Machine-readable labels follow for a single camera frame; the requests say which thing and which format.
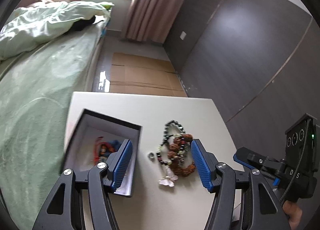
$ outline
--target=box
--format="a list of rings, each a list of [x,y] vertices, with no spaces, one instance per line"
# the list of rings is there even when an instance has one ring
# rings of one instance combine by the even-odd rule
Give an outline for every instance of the box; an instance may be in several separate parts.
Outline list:
[[[187,96],[170,61],[124,53],[113,54],[110,92]]]
[[[75,172],[90,170],[94,166],[98,137],[103,137],[104,142],[118,140],[122,143],[129,139],[133,145],[132,157],[122,184],[114,194],[131,197],[141,129],[140,125],[84,109],[68,143],[61,173],[65,169],[73,169]]]

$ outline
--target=open box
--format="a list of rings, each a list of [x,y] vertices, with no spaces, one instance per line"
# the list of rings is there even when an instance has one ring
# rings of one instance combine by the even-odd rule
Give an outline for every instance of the open box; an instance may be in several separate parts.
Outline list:
[[[133,145],[132,157],[122,184],[114,194],[131,197],[141,129],[140,125],[84,109],[68,143],[61,173],[65,169],[90,170],[95,165],[94,154],[97,138],[103,137],[104,142],[118,140],[120,144],[125,139],[129,139]]]

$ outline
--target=pile of jewelry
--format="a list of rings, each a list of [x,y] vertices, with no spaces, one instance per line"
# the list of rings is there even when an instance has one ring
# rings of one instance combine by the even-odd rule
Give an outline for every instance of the pile of jewelry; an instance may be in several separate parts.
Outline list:
[[[175,126],[180,133],[169,134],[169,127]],[[169,143],[169,139],[173,137],[173,142]],[[174,186],[174,181],[178,179],[178,176],[187,177],[195,171],[196,166],[194,161],[187,167],[185,167],[185,158],[188,156],[190,145],[193,140],[191,134],[186,134],[183,126],[177,121],[171,120],[164,126],[163,141],[157,149],[157,158],[161,165],[169,166],[166,168],[167,176],[162,180],[159,180],[161,185]],[[161,153],[165,148],[169,149],[168,159],[164,161]]]

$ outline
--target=black cable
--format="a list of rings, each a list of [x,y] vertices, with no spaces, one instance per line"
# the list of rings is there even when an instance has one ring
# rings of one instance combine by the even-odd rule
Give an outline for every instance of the black cable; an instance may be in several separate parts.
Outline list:
[[[297,168],[296,168],[296,170],[294,171],[294,174],[293,174],[293,176],[292,176],[292,178],[291,178],[291,180],[290,180],[290,182],[289,182],[289,185],[287,186],[286,190],[284,191],[284,193],[282,194],[282,197],[281,197],[280,200],[279,200],[280,203],[284,200],[285,196],[287,195],[288,191],[290,190],[291,185],[292,185],[292,183],[293,183],[293,180],[294,180],[294,178],[296,177],[296,174],[297,174],[297,172],[298,172],[298,169],[299,169],[299,166],[300,166],[300,163],[301,163],[301,160],[302,160],[302,156],[303,156],[303,153],[304,153],[304,149],[305,149],[306,143],[307,143],[308,129],[309,129],[310,120],[311,120],[311,119],[308,119],[308,120],[307,120],[306,137],[305,137],[305,139],[304,139],[303,148],[302,148],[302,153],[301,153],[301,156],[300,156],[300,159],[299,159]]]

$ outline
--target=camera lens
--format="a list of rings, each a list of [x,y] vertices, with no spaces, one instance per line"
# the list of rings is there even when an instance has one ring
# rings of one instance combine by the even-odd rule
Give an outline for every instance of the camera lens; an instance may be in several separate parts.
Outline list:
[[[289,147],[290,144],[291,144],[291,138],[289,137],[289,138],[287,139],[287,147]]]
[[[304,131],[303,131],[303,129],[301,129],[299,132],[299,140],[302,141],[303,137],[304,137]]]
[[[292,144],[296,145],[297,141],[298,141],[298,134],[294,133],[292,136]]]

